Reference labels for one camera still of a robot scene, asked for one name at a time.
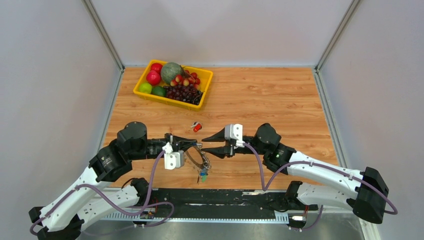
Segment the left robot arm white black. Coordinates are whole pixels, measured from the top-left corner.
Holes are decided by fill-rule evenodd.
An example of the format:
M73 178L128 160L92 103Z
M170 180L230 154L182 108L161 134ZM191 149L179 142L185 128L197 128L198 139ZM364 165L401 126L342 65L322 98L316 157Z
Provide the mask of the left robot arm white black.
M135 178L118 192L105 195L109 187L133 169L135 160L165 160L170 169L182 167L184 152L197 140L166 133L163 138L148 138L144 123L133 121L117 133L89 161L77 180L56 200L29 211L30 233L39 240L75 240L90 225L119 211L127 216L141 215L155 207L152 180Z

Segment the blue key tag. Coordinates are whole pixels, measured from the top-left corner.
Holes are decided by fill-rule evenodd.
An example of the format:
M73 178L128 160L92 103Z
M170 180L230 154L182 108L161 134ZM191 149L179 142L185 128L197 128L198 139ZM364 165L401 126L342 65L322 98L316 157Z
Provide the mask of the blue key tag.
M203 177L203 176L207 176L208 175L208 169L207 168L202 168L201 170L200 170L200 172L199 172L199 175L201 176L201 177Z

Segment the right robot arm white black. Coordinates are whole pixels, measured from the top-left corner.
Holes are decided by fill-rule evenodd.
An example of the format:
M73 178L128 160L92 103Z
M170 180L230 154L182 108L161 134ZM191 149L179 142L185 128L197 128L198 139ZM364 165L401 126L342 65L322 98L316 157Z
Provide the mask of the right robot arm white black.
M261 180L266 191L277 174L310 179L312 185L300 181L292 182L286 190L285 201L292 209L301 205L322 205L350 210L358 218L381 224L385 214L396 215L395 205L389 200L389 188L378 170L349 169L317 160L301 151L281 143L281 136L269 124L260 125L253 136L243 134L241 124L228 124L203 142L224 142L221 147L204 148L203 151L220 159L236 154L253 154L263 168L273 172L268 183Z

